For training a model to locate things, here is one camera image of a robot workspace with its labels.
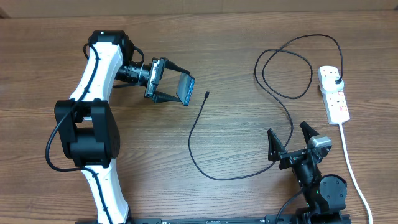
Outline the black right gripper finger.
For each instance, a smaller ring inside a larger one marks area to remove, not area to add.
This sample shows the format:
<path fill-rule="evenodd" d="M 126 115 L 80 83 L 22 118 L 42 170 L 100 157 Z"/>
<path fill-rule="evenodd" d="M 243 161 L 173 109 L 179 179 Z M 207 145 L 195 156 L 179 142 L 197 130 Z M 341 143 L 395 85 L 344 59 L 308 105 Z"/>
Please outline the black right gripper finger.
<path fill-rule="evenodd" d="M 272 129 L 268 129 L 267 135 L 269 143 L 268 161 L 278 161 L 287 151 Z"/>
<path fill-rule="evenodd" d="M 307 146 L 316 146 L 317 139 L 315 138 L 320 133 L 315 131 L 306 121 L 300 123 L 301 130 L 303 132 L 303 136 L 305 138 L 305 142 Z"/>

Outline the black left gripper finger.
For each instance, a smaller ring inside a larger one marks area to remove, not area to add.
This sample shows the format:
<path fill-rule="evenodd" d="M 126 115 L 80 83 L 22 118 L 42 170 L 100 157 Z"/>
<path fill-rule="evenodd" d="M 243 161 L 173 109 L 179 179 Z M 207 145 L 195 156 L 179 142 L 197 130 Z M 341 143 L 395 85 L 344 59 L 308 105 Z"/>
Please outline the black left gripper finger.
<path fill-rule="evenodd" d="M 164 60 L 164 68 L 168 69 L 168 70 L 173 70 L 176 72 L 180 72 L 180 73 L 184 73 L 189 75 L 190 72 L 182 67 L 179 67 L 178 65 L 176 65 L 175 63 L 173 63 L 172 61 L 170 61 L 169 59 L 165 59 Z"/>
<path fill-rule="evenodd" d="M 165 103 L 165 102 L 180 102 L 180 99 L 176 96 L 168 95 L 159 91 L 155 91 L 153 94 L 154 103 Z"/>

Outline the blue Samsung smartphone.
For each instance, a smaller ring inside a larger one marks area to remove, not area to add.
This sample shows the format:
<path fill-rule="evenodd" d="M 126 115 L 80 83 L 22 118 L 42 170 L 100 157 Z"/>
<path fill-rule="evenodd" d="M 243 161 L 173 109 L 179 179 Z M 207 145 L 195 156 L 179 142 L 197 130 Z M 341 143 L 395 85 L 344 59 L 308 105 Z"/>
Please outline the blue Samsung smartphone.
<path fill-rule="evenodd" d="M 192 77 L 190 74 L 181 73 L 176 94 L 184 106 L 189 105 L 194 84 L 194 77 Z"/>

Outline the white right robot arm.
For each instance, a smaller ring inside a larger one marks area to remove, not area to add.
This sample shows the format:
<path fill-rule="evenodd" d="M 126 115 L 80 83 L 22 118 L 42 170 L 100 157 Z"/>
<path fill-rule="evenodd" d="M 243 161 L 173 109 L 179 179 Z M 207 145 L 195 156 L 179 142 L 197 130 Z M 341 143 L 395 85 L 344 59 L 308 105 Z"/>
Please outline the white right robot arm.
<path fill-rule="evenodd" d="M 279 161 L 279 169 L 291 169 L 300 186 L 300 191 L 292 196 L 276 215 L 266 215 L 266 223 L 351 223 L 349 215 L 342 214 L 346 208 L 347 182 L 335 174 L 322 175 L 318 168 L 332 147 L 331 139 L 315 131 L 307 122 L 300 127 L 305 138 L 304 149 L 289 152 L 273 130 L 267 131 L 268 160 Z M 299 195 L 303 195 L 307 206 L 296 209 L 294 214 L 282 212 Z"/>

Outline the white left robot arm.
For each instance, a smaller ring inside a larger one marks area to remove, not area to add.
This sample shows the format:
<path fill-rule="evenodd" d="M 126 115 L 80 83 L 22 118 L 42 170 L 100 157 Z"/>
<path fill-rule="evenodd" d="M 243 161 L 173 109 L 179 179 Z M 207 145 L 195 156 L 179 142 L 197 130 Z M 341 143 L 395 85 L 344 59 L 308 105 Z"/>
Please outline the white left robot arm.
<path fill-rule="evenodd" d="M 181 102 L 188 106 L 195 78 L 169 59 L 153 58 L 148 65 L 133 61 L 142 53 L 122 30 L 96 30 L 83 46 L 87 64 L 83 76 L 68 100 L 59 100 L 54 113 L 57 122 L 45 148 L 48 165 L 50 145 L 60 136 L 65 157 L 72 159 L 72 171 L 86 177 L 95 200 L 95 223 L 132 223 L 131 209 L 125 200 L 116 170 L 120 151 L 119 129 L 109 99 L 114 81 L 120 87 L 143 86 L 144 96 L 154 103 Z"/>

